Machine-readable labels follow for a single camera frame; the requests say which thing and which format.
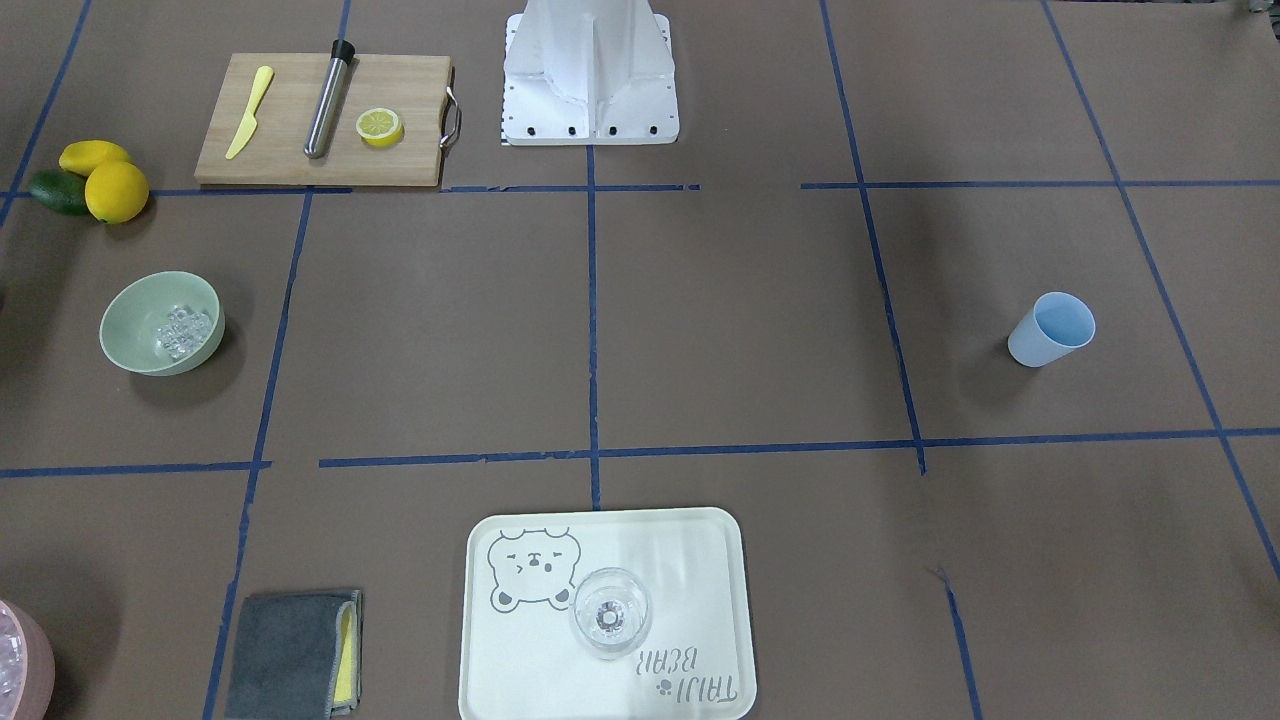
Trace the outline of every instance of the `ice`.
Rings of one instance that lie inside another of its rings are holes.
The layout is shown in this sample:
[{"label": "ice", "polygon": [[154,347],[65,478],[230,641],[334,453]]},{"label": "ice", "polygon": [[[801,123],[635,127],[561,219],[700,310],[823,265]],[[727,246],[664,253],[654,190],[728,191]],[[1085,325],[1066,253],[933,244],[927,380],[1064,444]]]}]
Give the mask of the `ice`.
[{"label": "ice", "polygon": [[205,313],[183,305],[169,311],[169,323],[156,328],[156,354],[170,360],[182,360],[204,345],[214,323]]},{"label": "ice", "polygon": [[13,717],[22,689],[22,639],[18,623],[0,607],[0,717]]}]

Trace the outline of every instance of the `glass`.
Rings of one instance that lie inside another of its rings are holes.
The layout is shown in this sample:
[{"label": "glass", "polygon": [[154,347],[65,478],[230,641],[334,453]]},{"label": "glass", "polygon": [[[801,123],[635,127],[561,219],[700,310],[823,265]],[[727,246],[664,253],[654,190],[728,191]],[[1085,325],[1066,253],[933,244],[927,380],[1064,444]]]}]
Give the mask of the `glass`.
[{"label": "glass", "polygon": [[577,585],[573,624],[596,657],[622,657],[649,633],[649,591],[622,568],[596,570]]}]

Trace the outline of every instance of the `lemon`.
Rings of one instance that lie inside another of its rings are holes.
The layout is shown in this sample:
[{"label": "lemon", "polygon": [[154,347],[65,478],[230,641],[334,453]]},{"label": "lemon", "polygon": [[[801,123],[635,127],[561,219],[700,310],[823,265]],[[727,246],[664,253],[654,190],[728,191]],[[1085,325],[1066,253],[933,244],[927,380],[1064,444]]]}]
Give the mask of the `lemon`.
[{"label": "lemon", "polygon": [[93,169],[84,183],[84,205],[106,224],[123,223],[147,204],[151,186],[133,163],[109,160]]},{"label": "lemon", "polygon": [[360,114],[360,118],[356,120],[356,132],[369,145],[387,147],[404,137],[404,126],[401,123],[396,110],[374,108]]},{"label": "lemon", "polygon": [[58,167],[68,173],[88,177],[99,165],[109,160],[132,163],[129,154],[106,140],[82,140],[68,145],[58,158]]}]

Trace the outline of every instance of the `avocado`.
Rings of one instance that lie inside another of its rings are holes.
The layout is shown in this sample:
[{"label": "avocado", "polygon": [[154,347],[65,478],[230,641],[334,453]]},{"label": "avocado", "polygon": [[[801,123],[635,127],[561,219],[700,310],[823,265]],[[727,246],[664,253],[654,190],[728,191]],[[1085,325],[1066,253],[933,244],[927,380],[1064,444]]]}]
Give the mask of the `avocado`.
[{"label": "avocado", "polygon": [[84,178],[65,170],[40,170],[27,186],[41,205],[63,215],[88,215]]}]

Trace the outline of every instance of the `black cap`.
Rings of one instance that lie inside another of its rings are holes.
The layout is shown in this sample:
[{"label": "black cap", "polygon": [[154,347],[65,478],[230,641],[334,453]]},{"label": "black cap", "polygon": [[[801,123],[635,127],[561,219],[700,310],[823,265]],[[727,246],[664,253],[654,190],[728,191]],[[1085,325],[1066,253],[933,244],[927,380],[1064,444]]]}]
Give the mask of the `black cap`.
[{"label": "black cap", "polygon": [[333,41],[333,53],[329,53],[329,56],[338,58],[349,65],[356,59],[356,46],[339,37]]}]

